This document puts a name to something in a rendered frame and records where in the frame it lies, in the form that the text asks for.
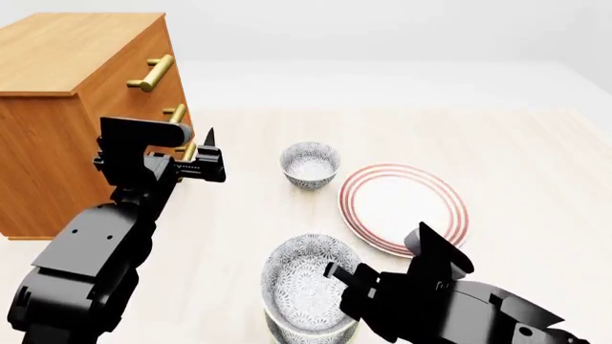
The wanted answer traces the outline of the large patterned grey bowl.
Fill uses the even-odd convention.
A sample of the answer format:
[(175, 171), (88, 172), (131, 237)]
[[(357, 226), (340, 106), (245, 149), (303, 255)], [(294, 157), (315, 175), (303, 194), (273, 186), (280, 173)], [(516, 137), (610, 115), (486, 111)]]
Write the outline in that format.
[(345, 285), (324, 276), (329, 263), (354, 272), (359, 255), (341, 240), (302, 234), (275, 248), (261, 272), (264, 309), (282, 329), (322, 337), (357, 324), (340, 308)]

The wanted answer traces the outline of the wooden drawer cabinet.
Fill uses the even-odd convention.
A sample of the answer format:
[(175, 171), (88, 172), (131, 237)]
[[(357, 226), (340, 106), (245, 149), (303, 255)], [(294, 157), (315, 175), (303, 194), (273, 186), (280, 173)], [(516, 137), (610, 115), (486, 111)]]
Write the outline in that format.
[[(166, 54), (174, 65), (151, 93), (126, 86)], [(35, 13), (0, 28), (0, 237), (50, 240), (109, 200), (93, 165), (101, 117), (168, 120), (179, 104), (163, 13)]]

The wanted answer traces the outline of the patterned bowl with pale rim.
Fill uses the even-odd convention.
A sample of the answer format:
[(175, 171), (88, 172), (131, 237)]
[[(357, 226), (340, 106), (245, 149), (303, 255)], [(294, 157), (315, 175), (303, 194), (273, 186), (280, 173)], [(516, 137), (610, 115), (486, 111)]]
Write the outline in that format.
[(353, 323), (349, 329), (339, 334), (325, 335), (323, 337), (308, 337), (306, 334), (298, 334), (281, 329), (266, 312), (264, 312), (264, 316), (268, 329), (276, 344), (351, 344), (360, 324)]

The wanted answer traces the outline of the small patterned grey bowl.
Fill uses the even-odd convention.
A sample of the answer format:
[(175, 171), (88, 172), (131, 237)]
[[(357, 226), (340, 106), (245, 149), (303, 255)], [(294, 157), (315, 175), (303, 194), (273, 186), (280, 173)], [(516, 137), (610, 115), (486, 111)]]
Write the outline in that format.
[(336, 177), (340, 155), (335, 148), (321, 142), (299, 142), (282, 151), (279, 164), (289, 183), (315, 191)]

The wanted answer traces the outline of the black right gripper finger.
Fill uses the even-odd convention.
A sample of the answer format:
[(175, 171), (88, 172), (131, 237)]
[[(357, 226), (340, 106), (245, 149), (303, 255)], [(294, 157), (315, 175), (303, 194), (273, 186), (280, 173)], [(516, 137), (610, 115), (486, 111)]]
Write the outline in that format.
[(335, 277), (344, 284), (354, 284), (355, 283), (355, 278), (353, 274), (351, 274), (349, 271), (347, 271), (346, 269), (344, 269), (337, 263), (333, 263), (333, 262), (328, 263), (324, 270), (323, 275), (324, 277), (328, 279)]

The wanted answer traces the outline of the white plate with red rings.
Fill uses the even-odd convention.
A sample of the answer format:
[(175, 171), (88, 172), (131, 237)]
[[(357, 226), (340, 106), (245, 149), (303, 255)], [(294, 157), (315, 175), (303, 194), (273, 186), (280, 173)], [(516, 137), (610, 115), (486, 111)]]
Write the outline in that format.
[(466, 204), (434, 174), (396, 162), (367, 165), (341, 183), (339, 214), (347, 227), (369, 246), (410, 258), (404, 237), (426, 223), (454, 246), (469, 237)]

